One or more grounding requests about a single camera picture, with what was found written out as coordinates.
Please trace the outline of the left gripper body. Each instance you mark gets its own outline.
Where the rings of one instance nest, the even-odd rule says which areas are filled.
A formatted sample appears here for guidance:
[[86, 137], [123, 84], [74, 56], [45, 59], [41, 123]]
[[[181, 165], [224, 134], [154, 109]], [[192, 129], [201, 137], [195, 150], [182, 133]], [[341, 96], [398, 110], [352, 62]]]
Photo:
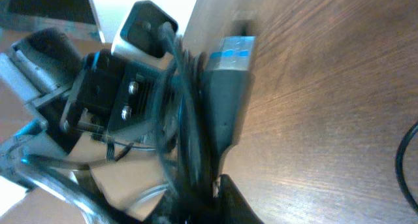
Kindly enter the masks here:
[[88, 54], [64, 107], [61, 130], [150, 142], [151, 99], [161, 73], [151, 65], [113, 56], [108, 49]]

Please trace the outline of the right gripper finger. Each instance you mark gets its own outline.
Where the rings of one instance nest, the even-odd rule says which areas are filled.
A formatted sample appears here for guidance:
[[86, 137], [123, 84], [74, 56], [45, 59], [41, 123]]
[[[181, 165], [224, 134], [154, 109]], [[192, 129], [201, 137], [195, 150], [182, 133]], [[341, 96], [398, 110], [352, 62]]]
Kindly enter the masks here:
[[227, 174], [220, 176], [218, 204], [223, 224], [263, 224]]

